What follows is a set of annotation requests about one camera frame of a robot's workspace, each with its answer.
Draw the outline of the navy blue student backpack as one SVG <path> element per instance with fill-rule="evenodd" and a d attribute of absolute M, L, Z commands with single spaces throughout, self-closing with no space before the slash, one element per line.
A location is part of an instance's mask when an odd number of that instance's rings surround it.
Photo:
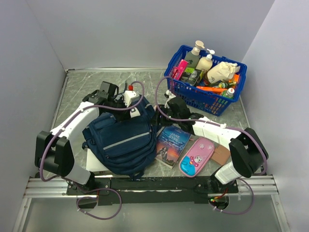
<path fill-rule="evenodd" d="M 143 98 L 137 106 L 140 116 L 119 121 L 103 113 L 83 130 L 85 142 L 95 157 L 111 172 L 138 180 L 156 157 L 158 127 L 151 125 L 153 106 Z"/>

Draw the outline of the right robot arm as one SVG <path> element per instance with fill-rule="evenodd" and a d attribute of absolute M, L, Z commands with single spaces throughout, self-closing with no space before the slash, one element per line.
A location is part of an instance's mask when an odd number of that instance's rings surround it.
<path fill-rule="evenodd" d="M 156 104 L 157 122 L 176 123 L 185 132 L 209 139 L 229 150 L 231 161 L 211 176 L 211 187 L 222 192 L 240 177 L 250 178 L 260 167 L 267 168 L 268 153 L 256 132 L 220 124 L 193 113 L 180 97 L 170 97 L 165 104 Z"/>

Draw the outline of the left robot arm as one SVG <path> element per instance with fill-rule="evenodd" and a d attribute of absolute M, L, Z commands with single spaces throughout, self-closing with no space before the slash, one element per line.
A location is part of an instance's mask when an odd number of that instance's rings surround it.
<path fill-rule="evenodd" d="M 78 183 L 78 189 L 84 194 L 95 190 L 94 174 L 75 161 L 72 144 L 88 124 L 102 113 L 121 114 L 131 105 L 136 93 L 126 90 L 120 94 L 118 90 L 117 85 L 103 81 L 100 88 L 86 95 L 78 108 L 59 126 L 37 135 L 35 165 L 39 168 L 42 181 L 47 181 L 43 172 L 48 171 L 55 177 Z"/>

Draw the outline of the brown leather notebook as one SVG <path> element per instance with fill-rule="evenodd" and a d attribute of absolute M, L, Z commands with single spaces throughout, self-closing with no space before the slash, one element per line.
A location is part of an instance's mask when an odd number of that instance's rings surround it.
<path fill-rule="evenodd" d="M 211 159 L 221 166 L 225 165 L 228 159 L 230 158 L 230 151 L 222 146 L 218 145 L 213 152 Z"/>

